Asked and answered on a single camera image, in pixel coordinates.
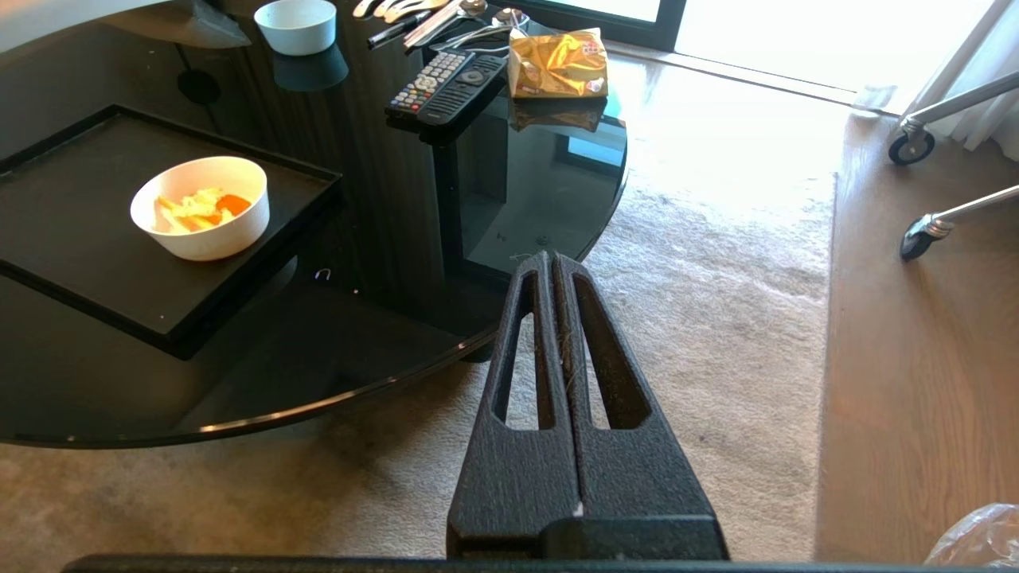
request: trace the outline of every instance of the door frame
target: door frame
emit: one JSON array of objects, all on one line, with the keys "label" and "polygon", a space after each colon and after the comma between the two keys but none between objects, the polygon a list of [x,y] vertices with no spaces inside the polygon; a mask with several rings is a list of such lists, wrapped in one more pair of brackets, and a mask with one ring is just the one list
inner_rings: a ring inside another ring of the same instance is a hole
[{"label": "door frame", "polygon": [[673,53],[676,50],[676,38],[680,33],[680,20],[683,19],[683,9],[687,2],[658,0],[658,13],[654,21],[629,18],[547,0],[506,0],[504,4],[520,8],[535,21],[549,28],[558,30],[600,28],[601,37],[606,40]]}]

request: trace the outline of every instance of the beige carpet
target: beige carpet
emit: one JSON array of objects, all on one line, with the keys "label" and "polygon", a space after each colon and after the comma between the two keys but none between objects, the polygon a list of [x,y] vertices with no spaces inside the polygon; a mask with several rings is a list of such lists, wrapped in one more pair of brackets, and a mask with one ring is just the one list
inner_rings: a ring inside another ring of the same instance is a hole
[{"label": "beige carpet", "polygon": [[[627,94],[630,186],[587,264],[734,557],[808,560],[834,178],[807,137],[829,112],[680,70],[616,70],[665,96]],[[702,99],[666,116],[683,98]],[[718,131],[723,121],[742,126]],[[95,552],[440,557],[484,371],[455,366],[325,419],[218,442],[0,447],[4,569],[55,571]]]}]

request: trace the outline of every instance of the white bowl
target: white bowl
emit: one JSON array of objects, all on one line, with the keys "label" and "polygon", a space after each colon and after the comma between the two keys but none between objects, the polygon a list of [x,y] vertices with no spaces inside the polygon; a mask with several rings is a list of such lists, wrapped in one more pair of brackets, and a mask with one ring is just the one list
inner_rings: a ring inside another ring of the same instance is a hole
[{"label": "white bowl", "polygon": [[307,56],[336,41],[336,6],[326,0],[276,0],[255,12],[269,47],[287,56]]},{"label": "white bowl", "polygon": [[[232,220],[212,228],[186,235],[156,230],[169,224],[156,215],[156,198],[163,196],[174,203],[196,191],[218,187],[235,195],[251,207]],[[269,225],[269,193],[262,167],[242,157],[205,157],[156,175],[135,194],[130,218],[167,251],[190,261],[215,261],[251,247]]]}]

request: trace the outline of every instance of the white curtain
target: white curtain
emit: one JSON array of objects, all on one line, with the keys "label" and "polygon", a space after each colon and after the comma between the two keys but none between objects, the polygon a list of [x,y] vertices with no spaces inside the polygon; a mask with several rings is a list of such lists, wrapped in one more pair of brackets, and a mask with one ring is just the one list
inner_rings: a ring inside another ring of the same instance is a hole
[{"label": "white curtain", "polygon": [[[982,86],[1019,69],[1019,0],[994,0],[906,113]],[[927,125],[972,151],[988,138],[1019,160],[1019,90]]]}]

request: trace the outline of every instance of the round glass table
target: round glass table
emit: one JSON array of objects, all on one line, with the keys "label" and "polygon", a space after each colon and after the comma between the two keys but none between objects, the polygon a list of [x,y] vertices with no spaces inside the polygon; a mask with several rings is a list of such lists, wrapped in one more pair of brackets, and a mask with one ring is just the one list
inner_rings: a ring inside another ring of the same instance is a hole
[{"label": "round glass table", "polygon": [[[0,157],[117,104],[339,176],[335,200],[293,223],[186,352],[24,280],[0,249],[0,440],[145,447],[315,416],[484,360],[518,263],[541,250],[578,260],[590,251],[626,181],[616,100],[527,107],[496,87],[448,129],[408,131],[383,107],[428,56],[398,41],[369,51],[383,24],[355,19],[354,4],[337,2],[336,44],[304,58],[269,49],[257,5],[225,16],[251,40],[243,47],[150,7],[0,54]],[[117,169],[120,152],[104,153]],[[0,221],[17,215],[8,174]],[[103,188],[94,176],[88,185]],[[127,217],[136,190],[114,191]],[[38,215],[37,238],[59,232],[45,205]],[[104,255],[89,254],[109,267],[103,280],[146,272]]]}]

